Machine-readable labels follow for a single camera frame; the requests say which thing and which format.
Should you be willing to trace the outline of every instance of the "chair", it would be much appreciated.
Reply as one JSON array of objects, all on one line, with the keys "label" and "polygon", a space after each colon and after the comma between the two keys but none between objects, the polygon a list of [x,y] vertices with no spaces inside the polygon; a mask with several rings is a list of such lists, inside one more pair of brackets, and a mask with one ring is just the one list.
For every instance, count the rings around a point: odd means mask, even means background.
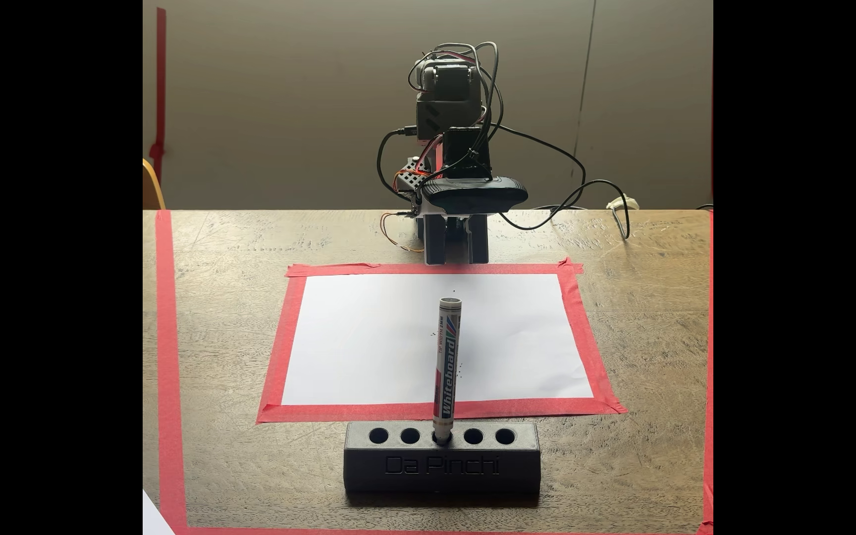
[{"label": "chair", "polygon": [[163,205],[163,195],[161,194],[160,183],[157,182],[157,174],[148,160],[144,160],[144,210],[167,210]]}]

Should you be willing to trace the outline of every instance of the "table surface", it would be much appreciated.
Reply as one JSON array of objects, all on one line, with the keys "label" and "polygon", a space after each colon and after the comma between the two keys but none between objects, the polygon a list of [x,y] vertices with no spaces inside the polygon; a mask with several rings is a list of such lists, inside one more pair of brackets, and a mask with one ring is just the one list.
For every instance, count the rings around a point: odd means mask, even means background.
[{"label": "table surface", "polygon": [[[492,263],[582,263],[580,295],[627,414],[536,422],[540,496],[347,497],[345,423],[255,425],[291,264],[420,263],[382,211],[173,212],[187,521],[192,527],[695,533],[702,521],[708,213],[490,218]],[[159,502],[154,212],[144,212],[144,489]],[[531,225],[546,211],[511,212]],[[415,223],[390,235],[416,245]],[[458,258],[449,252],[449,261]]]}]

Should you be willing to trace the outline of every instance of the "black marker holder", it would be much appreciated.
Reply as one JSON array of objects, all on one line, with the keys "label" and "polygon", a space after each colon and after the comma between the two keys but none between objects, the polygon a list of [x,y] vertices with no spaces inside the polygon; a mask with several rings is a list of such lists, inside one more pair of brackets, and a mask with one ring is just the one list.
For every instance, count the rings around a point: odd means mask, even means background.
[{"label": "black marker holder", "polygon": [[436,444],[432,423],[350,422],[342,480],[347,492],[539,493],[540,442],[530,423],[455,420]]}]

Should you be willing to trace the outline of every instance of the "red tape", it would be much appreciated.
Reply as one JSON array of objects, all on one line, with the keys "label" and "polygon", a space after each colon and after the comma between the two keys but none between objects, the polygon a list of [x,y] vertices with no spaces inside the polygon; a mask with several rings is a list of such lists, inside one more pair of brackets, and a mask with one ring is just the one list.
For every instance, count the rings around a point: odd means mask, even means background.
[{"label": "red tape", "polygon": [[712,532],[712,211],[708,212],[708,360],[706,371],[706,451],[702,470],[702,526],[699,534]]},{"label": "red tape", "polygon": [[587,372],[592,398],[537,398],[455,402],[459,418],[503,418],[521,416],[560,416],[573,414],[617,414],[627,412],[612,393],[596,340],[589,328],[587,313],[580,300],[577,273],[583,264],[566,258],[556,264],[331,264],[308,266],[294,264],[286,271],[289,287],[282,301],[276,338],[270,352],[267,379],[264,383],[256,423],[266,422],[344,422],[346,420],[428,420],[431,403],[370,405],[299,405],[282,404],[296,323],[300,316],[306,277],[325,275],[369,274],[555,274],[559,279],[564,310],[570,321],[574,342]]},{"label": "red tape", "polygon": [[[189,535],[504,535],[519,531],[419,531],[414,529],[299,529],[299,528],[189,528]],[[536,535],[601,535],[599,533],[541,533]],[[664,535],[662,533],[606,533],[602,535]]]},{"label": "red tape", "polygon": [[181,432],[181,367],[177,352],[177,295],[170,211],[154,217],[157,241],[157,433],[160,516],[181,535],[187,525],[184,438]]},{"label": "red tape", "polygon": [[167,97],[167,11],[157,8],[157,134],[154,145],[150,146],[149,156],[154,160],[154,174],[158,185],[163,183],[161,176],[163,164],[163,130],[166,117]]}]

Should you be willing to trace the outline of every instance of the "wall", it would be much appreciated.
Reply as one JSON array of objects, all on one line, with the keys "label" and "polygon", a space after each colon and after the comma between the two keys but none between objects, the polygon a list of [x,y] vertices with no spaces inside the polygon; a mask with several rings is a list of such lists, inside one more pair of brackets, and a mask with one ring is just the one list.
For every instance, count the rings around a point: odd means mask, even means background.
[{"label": "wall", "polygon": [[[706,0],[599,0],[591,42],[589,0],[146,0],[145,157],[158,6],[169,208],[403,208],[374,173],[384,134],[414,123],[403,77],[437,43],[485,40],[500,48],[505,125],[576,148],[588,178],[611,180],[643,208],[709,198]],[[385,172],[419,152],[414,138],[393,138]],[[522,208],[556,204],[579,183],[568,159],[507,132],[491,152],[496,173],[529,189]],[[578,204],[601,208],[614,195],[591,186]]]}]

